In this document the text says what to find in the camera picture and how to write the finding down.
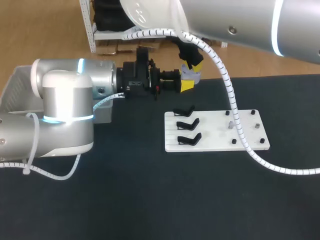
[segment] white shelf rack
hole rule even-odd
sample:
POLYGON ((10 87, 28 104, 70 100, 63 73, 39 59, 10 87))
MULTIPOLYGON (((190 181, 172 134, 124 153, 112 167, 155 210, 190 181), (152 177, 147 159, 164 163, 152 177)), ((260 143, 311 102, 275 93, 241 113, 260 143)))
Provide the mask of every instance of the white shelf rack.
MULTIPOLYGON (((123 31, 98 31, 96 24, 91 24, 90 16, 90 0, 79 0, 81 6, 81 12, 83 17, 83 22, 86 30, 86 35, 88 38, 90 50, 92 53, 96 52, 96 40, 119 40, 124 35, 123 31)), ((221 47, 226 48, 228 43, 221 42, 221 47)))

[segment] screw hole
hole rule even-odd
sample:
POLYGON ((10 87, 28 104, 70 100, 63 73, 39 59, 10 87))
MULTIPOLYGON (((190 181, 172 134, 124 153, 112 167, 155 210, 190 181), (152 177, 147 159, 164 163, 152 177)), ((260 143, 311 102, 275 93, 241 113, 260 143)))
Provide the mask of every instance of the screw hole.
POLYGON ((104 94, 104 93, 105 93, 105 90, 104 90, 103 88, 99 88, 99 89, 98 89, 98 94, 101 94, 101 95, 102 95, 102 94, 104 94))
POLYGON ((228 31, 231 35, 236 35, 238 32, 238 30, 234 26, 230 26, 228 31))

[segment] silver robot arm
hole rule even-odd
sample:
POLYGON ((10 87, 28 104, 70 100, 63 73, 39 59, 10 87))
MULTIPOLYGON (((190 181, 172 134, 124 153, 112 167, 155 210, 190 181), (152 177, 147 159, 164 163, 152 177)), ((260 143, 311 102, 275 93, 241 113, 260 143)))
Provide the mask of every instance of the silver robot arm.
POLYGON ((142 29, 168 28, 320 64, 319 0, 120 0, 142 29))
MULTIPOLYGON (((35 157, 72 156, 89 151, 94 143, 93 90, 89 75, 52 70, 43 75, 44 118, 39 120, 35 157)), ((32 118, 1 113, 2 160, 27 159, 33 145, 32 118)))

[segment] white cable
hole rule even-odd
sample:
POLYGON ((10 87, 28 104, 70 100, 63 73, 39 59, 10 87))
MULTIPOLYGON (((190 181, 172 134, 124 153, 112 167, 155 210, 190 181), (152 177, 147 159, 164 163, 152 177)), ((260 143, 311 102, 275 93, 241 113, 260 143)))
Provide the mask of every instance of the white cable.
POLYGON ((99 101, 96 105, 93 106, 93 111, 95 111, 98 107, 100 107, 102 104, 104 104, 107 101, 110 101, 112 99, 124 99, 125 95, 123 93, 116 93, 110 96, 107 96, 106 98, 99 101))
POLYGON ((37 151, 37 147, 38 147, 40 123, 39 123, 39 118, 38 118, 37 114, 35 114, 35 113, 29 112, 25 116, 27 118, 30 118, 30 116, 32 116, 33 117, 33 121, 34 121, 34 136, 33 136, 32 148, 31 148, 29 160, 28 160, 28 162, 26 164, 26 167, 22 171, 24 175, 29 175, 30 174, 30 167, 32 165, 32 162, 34 161, 34 158, 35 158, 35 155, 36 155, 36 151, 37 151))
MULTIPOLYGON (((101 106, 102 104, 104 104, 107 101, 110 101, 112 99, 120 99, 120 98, 124 98, 124 97, 125 96, 124 96, 123 93, 116 93, 116 94, 110 95, 110 96, 102 99, 101 101, 99 101, 96 105, 94 105, 93 111, 95 111, 99 106, 101 106)), ((38 146, 38 142, 39 142, 39 130, 40 130, 40 123, 39 123, 38 116, 35 113, 28 113, 26 116, 29 117, 31 115, 33 116, 33 119, 34 119, 35 128, 34 128, 33 144, 32 144, 32 148, 31 148, 31 152, 30 152, 30 158, 29 158, 28 163, 25 164, 25 163, 20 163, 20 162, 1 162, 0 163, 0 168, 21 168, 23 170, 29 169, 29 171, 30 170, 35 171, 35 172, 37 172, 37 173, 39 173, 41 175, 44 175, 44 176, 46 176, 48 178, 51 178, 51 179, 54 179, 54 180, 58 180, 58 181, 63 181, 63 180, 69 179, 77 169, 81 154, 78 154, 76 156, 74 164, 73 164, 73 166, 71 168, 71 171, 65 176, 57 176, 57 175, 54 175, 54 174, 52 174, 50 172, 47 172, 47 171, 39 168, 39 167, 31 165, 31 163, 32 163, 32 161, 33 161, 33 159, 35 157, 35 154, 36 154, 36 150, 37 150, 37 146, 38 146)))
MULTIPOLYGON (((149 37, 149 36, 172 36, 172 37, 177 37, 177 34, 174 30, 172 29, 165 29, 165 28, 155 28, 155 29, 146 29, 142 31, 137 31, 131 34, 127 34, 123 36, 123 40, 133 40, 133 39, 139 39, 142 37, 149 37)), ((206 52, 209 57, 212 59, 214 64, 217 66, 224 85, 225 89, 227 91, 227 95, 229 98, 230 102, 230 107, 232 110, 233 114, 233 119, 236 127, 236 131, 239 135, 239 138, 241 140, 241 143, 244 147, 244 149, 248 152, 248 154, 259 164, 264 166, 265 168, 282 173, 282 174, 288 174, 288 175, 314 175, 314 174, 320 174, 320 168, 311 168, 311 169, 289 169, 289 168, 284 168, 280 166, 276 166, 274 164, 271 164, 264 159, 262 159, 260 156, 258 156, 255 151, 249 146, 248 141, 245 137, 243 127, 241 125, 240 117, 239 117, 239 112, 238 112, 238 107, 237 107, 237 101, 236 101, 236 96, 235 96, 235 91, 232 85, 232 82, 230 80, 230 76, 228 74, 228 71, 223 64, 222 60, 220 57, 216 54, 216 52, 204 41, 202 41, 200 38, 186 33, 183 33, 183 37, 188 40, 190 43, 193 43, 197 45, 199 48, 201 48, 204 52, 206 52)))

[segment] robotic arm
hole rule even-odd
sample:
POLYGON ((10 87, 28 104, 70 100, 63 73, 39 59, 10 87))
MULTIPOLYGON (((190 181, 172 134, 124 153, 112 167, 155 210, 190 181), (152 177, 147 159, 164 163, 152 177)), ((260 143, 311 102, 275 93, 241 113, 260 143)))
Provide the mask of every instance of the robotic arm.
POLYGON ((318 0, 120 0, 142 29, 175 29, 320 64, 318 0))

